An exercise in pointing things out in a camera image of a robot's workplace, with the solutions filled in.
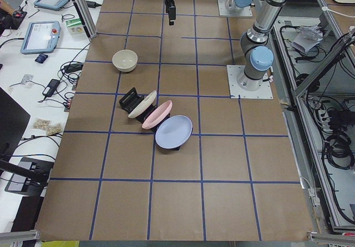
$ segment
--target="blue joint cap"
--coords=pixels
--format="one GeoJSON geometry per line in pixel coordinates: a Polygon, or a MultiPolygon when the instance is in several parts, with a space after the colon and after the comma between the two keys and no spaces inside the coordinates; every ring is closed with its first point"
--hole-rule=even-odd
{"type": "Polygon", "coordinates": [[[265,46],[258,46],[252,51],[250,62],[255,69],[267,71],[272,65],[273,53],[265,46]]]}
{"type": "Polygon", "coordinates": [[[234,0],[235,5],[240,8],[250,6],[252,2],[253,0],[234,0]]]}

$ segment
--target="plate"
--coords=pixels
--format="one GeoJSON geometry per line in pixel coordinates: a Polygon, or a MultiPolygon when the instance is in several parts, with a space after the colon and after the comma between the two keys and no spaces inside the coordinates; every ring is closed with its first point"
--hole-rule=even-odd
{"type": "Polygon", "coordinates": [[[144,100],[140,102],[139,105],[137,105],[136,108],[134,108],[131,113],[129,113],[128,117],[129,118],[138,117],[154,102],[155,98],[156,98],[156,90],[148,94],[148,96],[144,98],[144,100]]]}
{"type": "Polygon", "coordinates": [[[170,113],[172,107],[173,102],[171,100],[160,105],[149,115],[149,117],[147,117],[142,128],[151,129],[158,125],[170,113]]]}
{"type": "Polygon", "coordinates": [[[192,133],[192,122],[184,115],[175,115],[164,121],[155,133],[157,145],[174,149],[183,145],[192,133]]]}

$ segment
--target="pink plate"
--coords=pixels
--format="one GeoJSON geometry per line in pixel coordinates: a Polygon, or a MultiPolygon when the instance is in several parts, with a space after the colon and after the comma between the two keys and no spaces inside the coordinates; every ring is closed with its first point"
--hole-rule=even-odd
{"type": "Polygon", "coordinates": [[[170,113],[172,107],[173,102],[170,100],[161,104],[153,111],[153,113],[149,115],[149,117],[147,117],[142,125],[142,128],[151,129],[158,125],[170,113]]]}

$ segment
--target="white mounting plate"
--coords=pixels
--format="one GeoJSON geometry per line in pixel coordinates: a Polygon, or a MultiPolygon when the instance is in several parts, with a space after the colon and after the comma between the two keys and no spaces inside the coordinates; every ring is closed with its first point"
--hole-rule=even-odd
{"type": "Polygon", "coordinates": [[[272,91],[269,82],[263,82],[258,90],[250,92],[241,88],[237,82],[237,76],[244,71],[244,65],[227,65],[229,92],[231,98],[246,98],[246,99],[273,99],[272,91]]]}
{"type": "Polygon", "coordinates": [[[218,1],[218,9],[220,11],[221,17],[252,18],[253,16],[250,7],[245,7],[241,11],[237,11],[237,12],[230,12],[227,10],[225,6],[227,0],[217,0],[217,1],[218,1]]]}

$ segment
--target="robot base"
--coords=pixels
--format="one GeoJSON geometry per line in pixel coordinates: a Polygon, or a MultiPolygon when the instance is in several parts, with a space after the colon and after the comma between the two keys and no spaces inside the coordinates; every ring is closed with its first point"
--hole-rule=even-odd
{"type": "Polygon", "coordinates": [[[221,17],[235,17],[235,18],[252,18],[253,17],[250,7],[245,7],[241,11],[230,12],[226,8],[226,1],[227,0],[218,0],[218,9],[220,11],[221,17]]]}
{"type": "Polygon", "coordinates": [[[254,92],[244,90],[238,84],[238,76],[244,72],[244,65],[227,65],[229,91],[231,98],[245,98],[245,99],[273,99],[272,91],[269,82],[262,82],[260,88],[254,92]]]}

